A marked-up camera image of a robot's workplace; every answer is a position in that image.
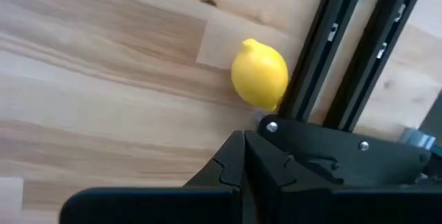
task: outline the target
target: wooden floor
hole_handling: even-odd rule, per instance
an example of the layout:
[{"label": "wooden floor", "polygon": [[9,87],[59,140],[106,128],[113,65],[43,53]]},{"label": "wooden floor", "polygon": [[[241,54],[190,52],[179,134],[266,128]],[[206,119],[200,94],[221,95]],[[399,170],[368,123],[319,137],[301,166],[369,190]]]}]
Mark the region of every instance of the wooden floor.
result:
[{"label": "wooden floor", "polygon": [[[291,68],[319,0],[0,0],[0,223],[56,223],[94,186],[179,186],[252,129],[240,41]],[[311,117],[321,122],[376,0],[360,0]],[[396,140],[442,85],[442,0],[419,0],[356,131]]]}]

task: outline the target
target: lemon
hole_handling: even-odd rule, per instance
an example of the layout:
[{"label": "lemon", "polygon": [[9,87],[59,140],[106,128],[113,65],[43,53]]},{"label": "lemon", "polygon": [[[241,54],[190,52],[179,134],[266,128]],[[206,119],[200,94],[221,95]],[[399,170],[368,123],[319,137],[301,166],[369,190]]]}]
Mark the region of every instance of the lemon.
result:
[{"label": "lemon", "polygon": [[231,80],[244,101],[274,111],[284,95],[289,74],[278,51],[248,39],[242,42],[232,63]]}]

